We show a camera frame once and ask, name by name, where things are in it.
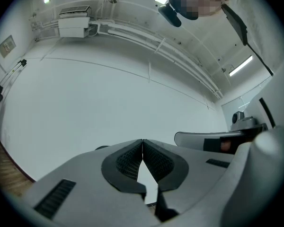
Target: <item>black vent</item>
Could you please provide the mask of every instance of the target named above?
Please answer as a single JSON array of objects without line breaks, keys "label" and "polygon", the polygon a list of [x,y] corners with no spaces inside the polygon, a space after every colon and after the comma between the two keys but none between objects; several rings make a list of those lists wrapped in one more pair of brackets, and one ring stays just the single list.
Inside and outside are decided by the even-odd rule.
[{"label": "black vent", "polygon": [[143,155],[143,160],[156,182],[170,174],[174,169],[174,161],[171,158],[147,143],[143,144]]},{"label": "black vent", "polygon": [[116,166],[118,171],[123,175],[132,178],[133,180],[137,180],[141,161],[142,149],[141,145],[137,145],[119,156],[116,161]]},{"label": "black vent", "polygon": [[60,208],[68,194],[76,185],[75,182],[63,179],[47,196],[35,207],[43,216],[51,219]]},{"label": "black vent", "polygon": [[230,162],[226,162],[226,161],[219,161],[216,159],[209,159],[206,161],[206,163],[211,164],[211,165],[215,165],[215,166],[220,166],[220,167],[224,167],[224,168],[228,168]]}]

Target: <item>white ceiling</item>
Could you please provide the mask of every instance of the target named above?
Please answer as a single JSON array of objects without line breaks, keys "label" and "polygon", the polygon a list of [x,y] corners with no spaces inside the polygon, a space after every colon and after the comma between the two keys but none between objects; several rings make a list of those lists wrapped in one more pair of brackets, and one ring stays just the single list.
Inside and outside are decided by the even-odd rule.
[{"label": "white ceiling", "polygon": [[[37,19],[46,22],[58,18],[57,14],[65,7],[90,5],[94,15],[101,5],[99,1],[81,1],[60,6],[54,10],[50,9],[55,5],[72,1],[76,0],[51,0],[49,4],[44,4],[43,0],[32,0],[31,9],[36,12]],[[154,0],[122,1],[126,3],[116,4],[113,19],[140,25],[175,42],[177,47],[185,49],[192,58],[201,62],[202,69],[212,76],[223,94],[238,87],[252,74],[263,69],[260,61],[254,56],[254,60],[241,70],[244,72],[240,72],[240,76],[229,76],[231,66],[238,66],[253,53],[248,47],[243,46],[222,11],[210,17],[200,17],[195,21],[187,20],[179,15],[182,27],[176,28],[158,13],[158,7],[161,4]],[[111,8],[112,4],[105,1],[102,17],[109,17]],[[225,68],[226,72],[222,73],[221,68]]]}]

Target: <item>person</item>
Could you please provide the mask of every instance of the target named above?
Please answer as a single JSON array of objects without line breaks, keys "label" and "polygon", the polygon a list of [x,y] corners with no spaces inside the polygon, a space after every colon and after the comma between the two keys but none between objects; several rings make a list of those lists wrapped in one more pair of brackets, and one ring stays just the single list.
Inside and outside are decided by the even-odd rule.
[{"label": "person", "polygon": [[181,0],[181,8],[199,17],[223,12],[227,4],[247,27],[249,44],[272,71],[284,65],[284,29],[265,0]]}]

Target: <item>white wall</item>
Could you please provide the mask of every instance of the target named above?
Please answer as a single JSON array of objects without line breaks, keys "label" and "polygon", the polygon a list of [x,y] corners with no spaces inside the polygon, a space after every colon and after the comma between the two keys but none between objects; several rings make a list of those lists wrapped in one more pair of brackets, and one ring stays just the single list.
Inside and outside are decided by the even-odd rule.
[{"label": "white wall", "polygon": [[43,40],[25,58],[0,107],[0,140],[35,180],[99,146],[174,144],[178,131],[225,131],[210,92],[136,44],[103,36]]},{"label": "white wall", "polygon": [[10,35],[16,44],[16,48],[5,58],[0,54],[0,65],[3,68],[0,68],[0,80],[5,71],[13,68],[34,43],[34,35],[28,21],[30,16],[30,0],[15,0],[0,20],[0,44]]}]

